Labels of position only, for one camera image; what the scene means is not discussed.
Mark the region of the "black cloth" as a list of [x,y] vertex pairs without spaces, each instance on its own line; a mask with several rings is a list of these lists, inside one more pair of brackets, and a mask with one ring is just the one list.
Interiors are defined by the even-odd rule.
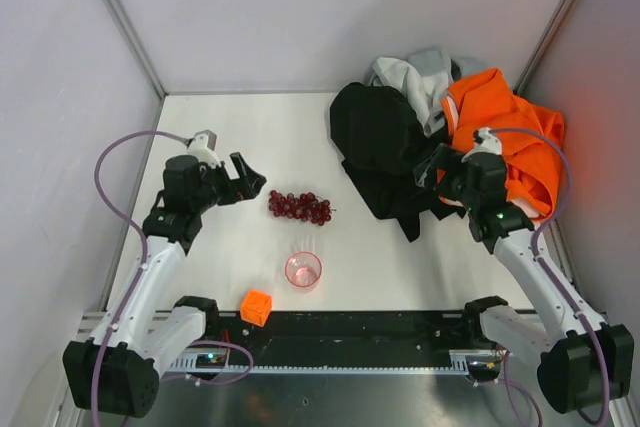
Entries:
[[395,219],[410,242],[421,233],[420,214],[442,220],[464,215],[442,202],[431,187],[416,185],[413,169],[445,142],[443,134],[425,135],[403,94],[393,87],[352,82],[329,109],[330,138],[341,165],[373,216]]

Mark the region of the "orange cloth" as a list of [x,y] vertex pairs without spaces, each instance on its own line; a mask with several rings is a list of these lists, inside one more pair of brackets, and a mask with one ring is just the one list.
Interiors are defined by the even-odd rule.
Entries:
[[454,97],[462,102],[463,121],[451,147],[467,153],[476,130],[498,129],[507,165],[507,199],[536,222],[551,217],[562,173],[562,161],[553,150],[564,141],[562,114],[514,94],[497,68],[464,80]]

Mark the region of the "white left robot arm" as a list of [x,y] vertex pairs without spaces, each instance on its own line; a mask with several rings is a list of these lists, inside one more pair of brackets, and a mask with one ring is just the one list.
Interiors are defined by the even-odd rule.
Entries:
[[136,231],[141,254],[117,301],[85,341],[70,342],[63,365],[77,407],[91,412],[142,418],[151,410],[160,380],[182,352],[206,335],[217,335],[215,300],[181,297],[158,328],[151,322],[161,294],[184,265],[202,228],[202,217],[216,206],[256,198],[266,183],[243,156],[211,166],[194,155],[168,159],[163,188]]

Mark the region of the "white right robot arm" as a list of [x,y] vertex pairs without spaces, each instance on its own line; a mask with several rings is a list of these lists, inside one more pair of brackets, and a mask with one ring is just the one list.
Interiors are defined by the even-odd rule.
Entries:
[[439,145],[414,173],[418,185],[461,204],[473,239],[509,271],[541,321],[525,320],[501,298],[484,298],[471,304],[476,336],[534,368],[542,394],[559,413],[626,397],[632,334],[584,301],[540,245],[531,219],[508,201],[500,150],[476,147],[463,154]]

